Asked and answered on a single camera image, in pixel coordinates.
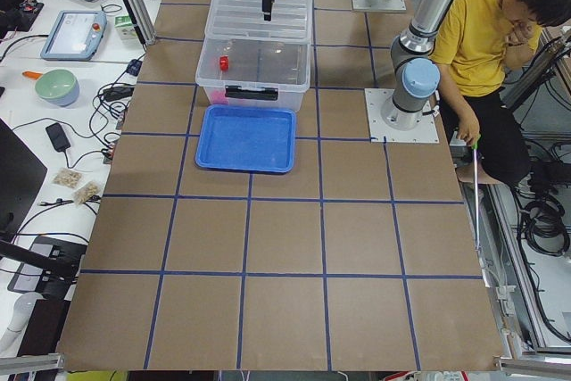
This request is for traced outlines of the red block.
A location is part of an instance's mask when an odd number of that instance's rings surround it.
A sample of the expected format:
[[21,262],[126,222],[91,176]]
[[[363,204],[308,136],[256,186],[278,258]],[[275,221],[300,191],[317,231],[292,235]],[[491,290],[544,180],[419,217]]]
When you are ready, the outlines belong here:
[[229,58],[226,55],[222,55],[219,58],[219,69],[221,71],[228,71],[229,70]]

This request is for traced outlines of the clear plastic storage box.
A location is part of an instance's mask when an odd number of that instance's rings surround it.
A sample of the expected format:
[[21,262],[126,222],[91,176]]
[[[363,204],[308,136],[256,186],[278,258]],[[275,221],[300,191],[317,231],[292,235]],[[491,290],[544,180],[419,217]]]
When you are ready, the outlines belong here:
[[[229,58],[229,70],[219,69],[219,58]],[[310,45],[254,39],[207,38],[195,73],[197,85],[211,104],[300,110],[310,87]],[[225,97],[226,86],[275,88],[274,102]]]

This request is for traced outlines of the white bulb lamp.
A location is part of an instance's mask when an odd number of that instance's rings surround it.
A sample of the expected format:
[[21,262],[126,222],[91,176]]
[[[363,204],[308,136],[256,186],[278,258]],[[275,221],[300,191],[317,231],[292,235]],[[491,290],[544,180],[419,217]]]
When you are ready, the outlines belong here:
[[33,310],[44,300],[45,297],[38,292],[27,292],[16,299],[9,323],[1,329],[2,357],[8,357],[16,351],[31,320]]

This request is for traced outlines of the green reacher grabber stick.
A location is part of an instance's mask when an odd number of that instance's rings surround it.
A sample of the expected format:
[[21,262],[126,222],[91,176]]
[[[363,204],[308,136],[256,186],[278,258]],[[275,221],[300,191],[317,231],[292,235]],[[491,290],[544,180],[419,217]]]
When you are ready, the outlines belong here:
[[478,167],[478,142],[479,138],[472,145],[472,172],[474,186],[474,231],[475,231],[475,250],[478,258],[481,257],[481,239],[480,239],[480,200],[479,200],[479,167]]

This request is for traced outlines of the black phone on desk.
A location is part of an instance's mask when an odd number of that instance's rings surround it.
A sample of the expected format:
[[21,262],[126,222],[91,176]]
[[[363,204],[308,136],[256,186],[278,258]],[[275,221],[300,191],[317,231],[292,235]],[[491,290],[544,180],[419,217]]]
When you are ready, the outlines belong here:
[[48,125],[46,134],[56,152],[63,153],[70,148],[70,141],[60,123],[55,122]]

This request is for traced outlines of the person in yellow shirt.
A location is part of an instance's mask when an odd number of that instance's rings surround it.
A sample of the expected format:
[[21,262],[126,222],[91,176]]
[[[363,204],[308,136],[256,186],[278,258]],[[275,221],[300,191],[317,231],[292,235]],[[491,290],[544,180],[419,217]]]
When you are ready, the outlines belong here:
[[430,58],[438,67],[445,135],[478,147],[461,182],[516,186],[531,169],[525,140],[500,98],[508,70],[534,57],[545,27],[570,18],[570,0],[453,0]]

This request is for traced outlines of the blue plastic tray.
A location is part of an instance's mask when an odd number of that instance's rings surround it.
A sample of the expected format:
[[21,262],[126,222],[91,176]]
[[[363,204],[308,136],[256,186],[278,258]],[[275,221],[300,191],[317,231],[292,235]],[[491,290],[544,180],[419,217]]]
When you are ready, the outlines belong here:
[[297,117],[288,109],[213,104],[195,154],[213,170],[287,173],[294,166]]

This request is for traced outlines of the blue teach pendant near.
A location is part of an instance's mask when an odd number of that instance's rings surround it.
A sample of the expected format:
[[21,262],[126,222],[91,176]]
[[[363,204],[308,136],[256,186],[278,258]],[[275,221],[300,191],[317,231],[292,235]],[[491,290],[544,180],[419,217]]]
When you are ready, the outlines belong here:
[[106,24],[103,12],[61,11],[40,57],[48,61],[89,61],[103,39]]

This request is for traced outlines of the snack bag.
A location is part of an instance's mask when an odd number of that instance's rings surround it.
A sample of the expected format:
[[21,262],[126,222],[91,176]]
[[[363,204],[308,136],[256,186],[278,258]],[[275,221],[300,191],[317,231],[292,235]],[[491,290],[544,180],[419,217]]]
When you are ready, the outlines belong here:
[[73,202],[76,205],[87,203],[88,201],[95,201],[99,198],[101,188],[98,183],[94,181],[87,182],[84,186],[79,188],[73,194]]
[[80,172],[67,168],[61,168],[55,174],[52,183],[58,186],[65,186],[70,189],[75,189],[78,187],[82,179],[83,175]]

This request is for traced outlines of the green bowl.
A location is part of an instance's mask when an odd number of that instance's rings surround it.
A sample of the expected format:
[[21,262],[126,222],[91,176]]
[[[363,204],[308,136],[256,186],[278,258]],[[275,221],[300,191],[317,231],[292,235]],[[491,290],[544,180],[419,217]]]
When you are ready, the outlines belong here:
[[35,91],[44,101],[65,107],[78,100],[79,81],[69,70],[50,70],[37,80]]

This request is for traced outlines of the green white carton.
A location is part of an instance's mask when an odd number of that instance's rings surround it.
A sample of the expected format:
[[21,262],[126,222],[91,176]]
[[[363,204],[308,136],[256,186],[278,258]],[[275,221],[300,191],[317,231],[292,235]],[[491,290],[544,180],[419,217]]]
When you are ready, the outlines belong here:
[[135,26],[128,15],[115,16],[113,25],[122,40],[138,39]]

